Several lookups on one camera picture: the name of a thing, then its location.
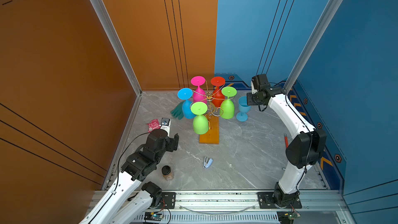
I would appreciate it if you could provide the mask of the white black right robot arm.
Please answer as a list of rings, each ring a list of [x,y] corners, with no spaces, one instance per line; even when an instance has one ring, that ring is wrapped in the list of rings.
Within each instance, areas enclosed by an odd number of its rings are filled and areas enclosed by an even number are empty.
[[[288,163],[285,172],[276,183],[273,193],[273,202],[278,208],[291,207],[299,199],[299,186],[305,175],[322,157],[326,132],[310,124],[288,99],[286,90],[271,86],[265,74],[251,79],[247,104],[272,109],[292,137],[286,148]]]

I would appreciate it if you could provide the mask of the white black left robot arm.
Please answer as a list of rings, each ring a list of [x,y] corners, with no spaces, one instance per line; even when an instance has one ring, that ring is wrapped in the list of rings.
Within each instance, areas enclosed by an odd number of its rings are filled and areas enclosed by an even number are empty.
[[[143,181],[157,169],[167,151],[177,150],[178,143],[178,134],[170,138],[163,129],[149,133],[146,143],[127,157],[112,186],[81,223],[129,224],[144,210],[158,206],[162,189]]]

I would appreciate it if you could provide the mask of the light blue wine glass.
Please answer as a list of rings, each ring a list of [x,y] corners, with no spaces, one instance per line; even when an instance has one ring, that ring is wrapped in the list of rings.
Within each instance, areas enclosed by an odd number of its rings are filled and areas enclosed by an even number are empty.
[[[247,113],[251,110],[251,106],[248,105],[246,96],[242,96],[238,99],[238,110],[239,112],[236,115],[236,119],[240,122],[247,121]]]

